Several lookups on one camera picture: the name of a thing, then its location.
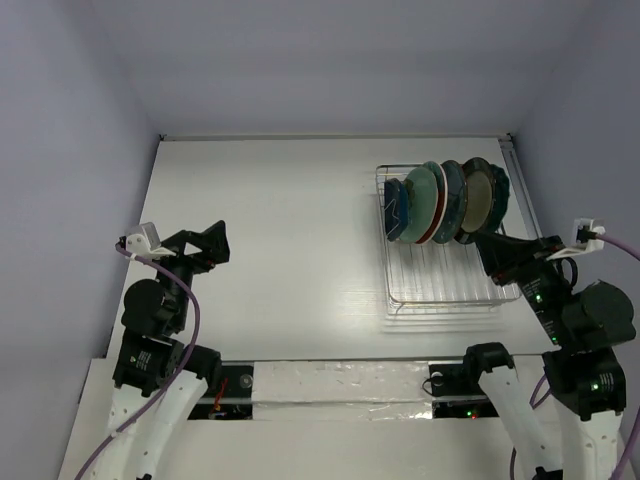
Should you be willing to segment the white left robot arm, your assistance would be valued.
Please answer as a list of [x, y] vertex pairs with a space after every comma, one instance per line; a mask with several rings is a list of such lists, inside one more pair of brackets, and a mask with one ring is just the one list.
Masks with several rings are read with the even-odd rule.
[[194, 276], [230, 259], [226, 224], [218, 221], [201, 232], [181, 230], [160, 239], [147, 222], [121, 237], [116, 250], [156, 275], [134, 282], [124, 294], [109, 443], [92, 476], [122, 479], [132, 468], [137, 479], [155, 479], [197, 401], [221, 383], [220, 353], [177, 336], [189, 315], [196, 327], [201, 325], [191, 289]]

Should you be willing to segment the dark blue leaf-shaped plate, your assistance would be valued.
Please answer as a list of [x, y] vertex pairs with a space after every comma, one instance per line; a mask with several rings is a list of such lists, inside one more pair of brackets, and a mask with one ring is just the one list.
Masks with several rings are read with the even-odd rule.
[[397, 178], [384, 182], [384, 231], [386, 239], [396, 241], [409, 225], [409, 196]]

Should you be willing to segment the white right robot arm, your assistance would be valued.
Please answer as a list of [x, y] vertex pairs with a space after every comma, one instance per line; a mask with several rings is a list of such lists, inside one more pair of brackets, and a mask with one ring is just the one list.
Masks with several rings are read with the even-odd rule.
[[557, 236], [475, 236], [485, 273], [499, 286], [518, 286], [556, 347], [543, 353], [542, 361], [561, 428], [559, 450], [548, 444], [504, 345], [468, 347], [460, 368], [462, 384], [483, 392], [494, 406], [527, 479], [618, 479], [637, 439], [632, 436], [623, 451], [618, 449], [627, 398], [614, 348], [636, 337], [632, 302], [604, 281], [577, 292], [557, 265], [606, 243], [622, 244], [601, 227], [584, 226], [576, 238], [577, 244], [567, 247]]

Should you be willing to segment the light green flower plate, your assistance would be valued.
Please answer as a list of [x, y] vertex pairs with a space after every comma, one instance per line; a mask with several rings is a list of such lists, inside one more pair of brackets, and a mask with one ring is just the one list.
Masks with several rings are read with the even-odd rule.
[[399, 241], [405, 244], [417, 244], [428, 230], [436, 210], [436, 179], [423, 164], [412, 169], [403, 181], [409, 196], [409, 225]]

